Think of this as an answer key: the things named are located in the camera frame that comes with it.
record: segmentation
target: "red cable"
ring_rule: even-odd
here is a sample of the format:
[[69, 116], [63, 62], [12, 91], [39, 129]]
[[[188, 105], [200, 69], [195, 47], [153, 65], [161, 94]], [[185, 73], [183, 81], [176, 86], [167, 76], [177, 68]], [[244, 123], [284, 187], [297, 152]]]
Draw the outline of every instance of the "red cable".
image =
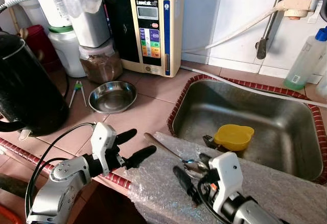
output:
[[21, 219], [12, 212], [11, 210], [7, 209], [5, 206], [0, 204], [0, 214], [2, 214], [5, 218], [12, 221], [13, 224], [22, 224]]

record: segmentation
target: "kitchen sink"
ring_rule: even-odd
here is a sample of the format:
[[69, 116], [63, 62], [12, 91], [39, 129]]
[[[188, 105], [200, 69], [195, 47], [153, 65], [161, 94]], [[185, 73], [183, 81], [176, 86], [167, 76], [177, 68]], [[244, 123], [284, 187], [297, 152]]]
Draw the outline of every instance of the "kitchen sink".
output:
[[313, 114], [302, 103], [245, 91], [215, 80], [193, 82], [172, 122], [177, 137], [205, 145], [226, 124], [250, 126], [254, 136], [238, 157], [306, 179], [323, 169]]

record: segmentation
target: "blue bottle cap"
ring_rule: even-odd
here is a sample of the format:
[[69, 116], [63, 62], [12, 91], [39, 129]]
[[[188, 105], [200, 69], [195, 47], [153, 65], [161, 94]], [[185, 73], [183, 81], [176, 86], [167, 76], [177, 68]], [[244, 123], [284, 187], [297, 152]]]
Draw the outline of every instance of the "blue bottle cap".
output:
[[324, 29], [319, 29], [315, 38], [316, 38], [316, 40], [319, 40], [319, 41], [326, 41], [327, 40], [327, 26]]

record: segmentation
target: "stainless steel bowl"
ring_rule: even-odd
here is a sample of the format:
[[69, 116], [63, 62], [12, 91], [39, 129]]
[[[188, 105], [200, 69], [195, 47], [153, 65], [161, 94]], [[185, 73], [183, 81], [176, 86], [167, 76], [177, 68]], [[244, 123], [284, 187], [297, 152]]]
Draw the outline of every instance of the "stainless steel bowl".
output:
[[93, 90], [88, 103], [99, 113], [121, 113], [134, 103], [136, 97], [135, 86], [124, 81], [112, 81]]

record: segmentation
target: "plastic sheet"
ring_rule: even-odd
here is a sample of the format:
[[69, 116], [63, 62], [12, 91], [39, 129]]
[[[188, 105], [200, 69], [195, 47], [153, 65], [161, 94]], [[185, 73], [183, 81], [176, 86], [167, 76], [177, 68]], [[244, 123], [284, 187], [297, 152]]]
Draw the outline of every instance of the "plastic sheet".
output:
[[[159, 132], [154, 136], [184, 159], [198, 159], [200, 153], [211, 157], [221, 154], [217, 150]], [[289, 223], [325, 223], [325, 187], [250, 161], [239, 160], [244, 176], [244, 196], [251, 195], [264, 209]], [[128, 196], [141, 215], [151, 224], [220, 223], [203, 205], [192, 208], [191, 198], [173, 173], [175, 165], [182, 167], [180, 161], [158, 148], [139, 169], [124, 172], [124, 177], [133, 182]]]

